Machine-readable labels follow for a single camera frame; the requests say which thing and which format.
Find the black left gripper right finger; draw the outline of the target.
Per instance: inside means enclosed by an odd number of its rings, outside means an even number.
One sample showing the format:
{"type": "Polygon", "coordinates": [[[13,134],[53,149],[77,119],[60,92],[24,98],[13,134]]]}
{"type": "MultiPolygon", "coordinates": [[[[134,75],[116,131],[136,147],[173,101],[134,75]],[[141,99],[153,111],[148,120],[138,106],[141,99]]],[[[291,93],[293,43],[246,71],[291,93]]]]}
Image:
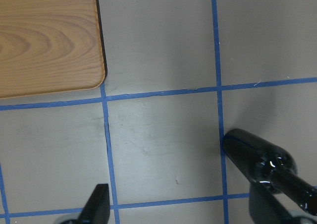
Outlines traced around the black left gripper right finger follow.
{"type": "Polygon", "coordinates": [[[261,183],[250,184],[249,213],[255,224],[296,223],[296,219],[261,183]]]}

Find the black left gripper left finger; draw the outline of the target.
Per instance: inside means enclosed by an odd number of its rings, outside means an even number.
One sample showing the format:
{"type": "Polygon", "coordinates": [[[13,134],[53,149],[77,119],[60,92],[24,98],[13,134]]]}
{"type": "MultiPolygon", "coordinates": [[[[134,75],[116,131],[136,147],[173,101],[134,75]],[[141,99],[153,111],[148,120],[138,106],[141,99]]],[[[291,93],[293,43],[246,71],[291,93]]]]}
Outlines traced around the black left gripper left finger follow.
{"type": "Polygon", "coordinates": [[[97,184],[77,221],[79,224],[107,224],[109,217],[109,186],[97,184]]]}

